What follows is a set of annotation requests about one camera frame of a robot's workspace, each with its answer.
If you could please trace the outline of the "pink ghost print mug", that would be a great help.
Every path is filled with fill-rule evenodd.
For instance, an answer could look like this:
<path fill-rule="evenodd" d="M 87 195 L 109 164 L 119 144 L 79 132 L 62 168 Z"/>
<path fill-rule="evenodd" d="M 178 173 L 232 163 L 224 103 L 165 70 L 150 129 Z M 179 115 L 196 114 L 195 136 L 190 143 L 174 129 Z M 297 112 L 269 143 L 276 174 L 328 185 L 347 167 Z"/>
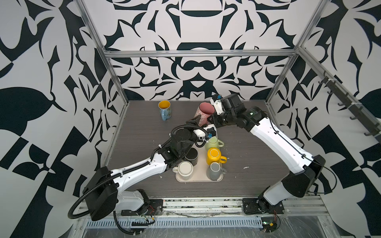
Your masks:
<path fill-rule="evenodd" d="M 215 113 L 213 105 L 208 102 L 201 102 L 194 115 L 195 118 L 199 116 L 198 125 L 201 127 L 208 124 L 207 119 Z"/>

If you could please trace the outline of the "blue butterfly mug yellow inside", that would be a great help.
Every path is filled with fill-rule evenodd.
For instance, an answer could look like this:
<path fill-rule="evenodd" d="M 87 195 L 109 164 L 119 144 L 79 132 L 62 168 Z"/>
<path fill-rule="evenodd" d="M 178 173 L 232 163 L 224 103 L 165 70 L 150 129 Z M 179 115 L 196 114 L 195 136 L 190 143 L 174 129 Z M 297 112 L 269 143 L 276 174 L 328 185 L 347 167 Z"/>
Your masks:
<path fill-rule="evenodd" d="M 170 101 L 164 100 L 159 102 L 158 107 L 160 109 L 161 118 L 166 121 L 172 116 L 172 109 Z"/>

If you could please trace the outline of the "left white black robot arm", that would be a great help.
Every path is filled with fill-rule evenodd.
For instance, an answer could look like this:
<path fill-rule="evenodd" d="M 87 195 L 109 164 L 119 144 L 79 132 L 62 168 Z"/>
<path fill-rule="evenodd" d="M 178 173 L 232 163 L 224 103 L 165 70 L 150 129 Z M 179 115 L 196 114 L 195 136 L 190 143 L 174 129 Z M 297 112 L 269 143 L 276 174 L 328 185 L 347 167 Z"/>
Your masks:
<path fill-rule="evenodd" d="M 196 116 L 184 125 L 175 127 L 170 138 L 153 150 L 151 156 L 133 165 L 109 170 L 102 167 L 83 190 L 88 213 L 92 221 L 98 221 L 122 204 L 118 196 L 132 185 L 154 175 L 174 168 L 185 160 L 186 154 L 196 142 L 205 143 L 208 134 L 198 125 L 201 116 Z"/>

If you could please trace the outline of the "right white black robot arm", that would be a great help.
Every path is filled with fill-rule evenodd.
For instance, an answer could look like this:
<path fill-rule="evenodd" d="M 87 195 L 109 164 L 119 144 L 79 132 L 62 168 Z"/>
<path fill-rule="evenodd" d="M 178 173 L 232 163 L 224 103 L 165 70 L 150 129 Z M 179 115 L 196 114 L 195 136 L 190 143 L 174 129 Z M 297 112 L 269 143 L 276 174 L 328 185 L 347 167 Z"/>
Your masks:
<path fill-rule="evenodd" d="M 214 95 L 210 100 L 215 113 L 208 121 L 217 128 L 238 126 L 263 141 L 289 169 L 281 181 L 267 188 L 259 197 L 263 208 L 283 200 L 303 197 L 318 179 L 325 165 L 320 155 L 312 155 L 287 137 L 259 107 L 247 109 L 237 94 Z"/>

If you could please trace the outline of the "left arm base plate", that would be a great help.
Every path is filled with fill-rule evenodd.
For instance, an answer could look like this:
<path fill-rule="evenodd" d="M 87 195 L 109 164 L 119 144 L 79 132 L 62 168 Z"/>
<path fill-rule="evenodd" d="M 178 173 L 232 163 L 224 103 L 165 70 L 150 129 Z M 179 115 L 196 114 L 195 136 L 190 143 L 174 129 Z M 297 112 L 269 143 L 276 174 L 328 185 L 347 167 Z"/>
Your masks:
<path fill-rule="evenodd" d="M 142 214 L 146 216 L 155 216 L 162 212 L 163 199 L 151 199 L 149 203 L 145 203 L 137 211 L 122 210 L 122 216 L 140 216 Z"/>

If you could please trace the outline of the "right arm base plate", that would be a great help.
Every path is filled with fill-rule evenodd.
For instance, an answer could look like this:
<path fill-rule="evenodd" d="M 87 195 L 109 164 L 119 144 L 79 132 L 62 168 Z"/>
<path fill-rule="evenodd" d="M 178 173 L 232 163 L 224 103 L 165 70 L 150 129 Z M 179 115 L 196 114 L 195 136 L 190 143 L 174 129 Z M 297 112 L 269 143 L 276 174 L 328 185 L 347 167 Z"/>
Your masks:
<path fill-rule="evenodd" d="M 264 198 L 243 198 L 242 206 L 243 212 L 247 215 L 284 213 L 282 202 L 271 205 Z"/>

